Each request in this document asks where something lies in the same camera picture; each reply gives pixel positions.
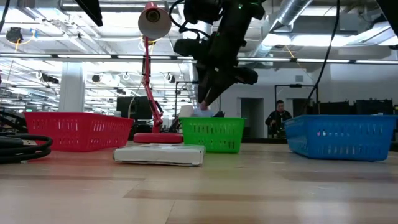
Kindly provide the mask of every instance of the table surface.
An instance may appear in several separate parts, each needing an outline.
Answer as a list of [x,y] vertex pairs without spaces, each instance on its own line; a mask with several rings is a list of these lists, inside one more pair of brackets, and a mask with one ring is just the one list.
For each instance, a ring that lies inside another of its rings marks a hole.
[[243,144],[202,167],[117,164],[112,150],[0,165],[1,224],[394,223],[398,153],[317,161]]

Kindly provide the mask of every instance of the green basket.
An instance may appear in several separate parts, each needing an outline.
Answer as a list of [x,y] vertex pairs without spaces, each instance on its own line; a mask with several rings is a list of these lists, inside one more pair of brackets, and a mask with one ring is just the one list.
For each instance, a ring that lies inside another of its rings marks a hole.
[[242,118],[180,118],[184,144],[201,145],[206,152],[238,153],[241,148]]

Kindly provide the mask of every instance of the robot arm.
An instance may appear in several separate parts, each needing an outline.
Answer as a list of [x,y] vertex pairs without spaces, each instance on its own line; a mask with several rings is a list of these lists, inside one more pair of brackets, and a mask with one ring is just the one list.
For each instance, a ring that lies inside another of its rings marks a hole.
[[261,3],[260,0],[185,0],[187,22],[213,24],[222,16],[217,31],[208,40],[180,39],[174,45],[174,52],[197,60],[199,103],[204,101],[206,106],[210,105],[234,83],[252,85],[257,82],[257,73],[237,67],[236,57],[239,49],[246,45],[244,36],[252,18],[261,19],[265,14]]

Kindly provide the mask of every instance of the computer monitor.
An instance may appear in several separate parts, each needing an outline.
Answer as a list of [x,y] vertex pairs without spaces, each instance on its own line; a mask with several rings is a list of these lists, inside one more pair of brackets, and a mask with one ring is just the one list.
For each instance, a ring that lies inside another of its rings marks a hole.
[[[116,103],[116,110],[121,112],[123,118],[128,118],[129,106],[132,97],[118,97]],[[149,100],[146,96],[135,97],[134,102],[131,103],[130,109],[131,119],[152,119],[152,110],[149,106]]]

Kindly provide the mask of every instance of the ceiling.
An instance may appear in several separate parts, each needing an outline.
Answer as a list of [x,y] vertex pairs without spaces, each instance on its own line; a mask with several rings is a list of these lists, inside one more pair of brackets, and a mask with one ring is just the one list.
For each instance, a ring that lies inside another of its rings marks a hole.
[[[144,53],[141,33],[137,26],[137,20],[142,10],[142,1],[113,1],[118,4],[135,4],[136,7],[111,7],[103,8],[103,27],[97,27],[91,19],[71,0],[36,0],[22,1],[35,2],[33,7],[18,7],[14,5],[10,8],[6,23],[0,34],[1,52],[15,52],[20,54],[104,54],[104,55],[142,55]],[[267,18],[277,14],[280,7],[280,0],[268,0],[263,6],[266,9],[266,17],[262,20],[253,19],[246,33],[245,40],[247,46],[242,47],[239,56],[247,57],[264,44],[264,24]],[[309,16],[329,17],[335,15],[335,1],[333,0],[314,0],[309,7],[304,10],[300,19],[295,23],[295,27],[301,29],[301,24],[305,25],[306,18]],[[342,1],[343,14],[354,16],[355,24],[347,24],[345,27],[354,27],[354,30],[366,31],[366,26],[370,26],[369,20],[374,19],[380,12],[374,1],[364,0],[344,0]],[[173,17],[179,22],[184,21],[183,6],[178,6]],[[218,28],[218,23],[208,26],[202,22],[192,25],[207,33],[211,33]],[[20,27],[23,35],[23,42],[16,46],[6,39],[6,32],[11,27]],[[284,34],[278,34],[280,40]],[[157,40],[156,44],[150,49],[153,55],[175,55],[173,46],[177,39],[192,37],[195,35],[178,33],[178,28],[172,26],[170,32]],[[323,58],[325,56],[325,46],[293,45],[290,42],[286,46],[270,46],[268,56],[270,57],[299,57],[299,58]],[[344,59],[381,59],[391,54],[388,47],[378,46],[377,43],[361,43],[352,47],[334,47],[331,58]],[[40,81],[42,74],[49,75],[62,81],[62,61],[39,61],[24,59],[0,58],[0,69],[3,83],[5,85],[23,86],[23,88],[1,89],[3,100],[0,104],[8,106],[19,106],[26,104],[47,105],[54,110],[58,107],[59,85],[48,84]],[[142,64],[139,62],[102,62],[101,60],[83,62],[87,72],[86,90],[86,110],[112,114],[115,110],[115,99],[121,96],[114,87],[125,90],[127,96],[137,93],[137,96],[145,96],[145,91],[140,86]],[[163,103],[165,115],[174,114],[175,84],[170,83],[170,75],[177,81],[192,81],[190,73],[190,62],[186,63],[152,63],[151,85],[154,90],[156,100]],[[257,69],[261,76],[267,70],[278,71],[285,68],[302,69],[303,73],[311,72],[318,68],[318,65],[297,65],[296,63],[271,63]],[[93,82],[92,76],[103,77],[101,82]],[[275,77],[267,73],[259,79],[259,85],[265,85]],[[188,102],[195,103],[195,93],[192,85],[184,87],[182,94],[178,96],[178,106],[186,105]]]

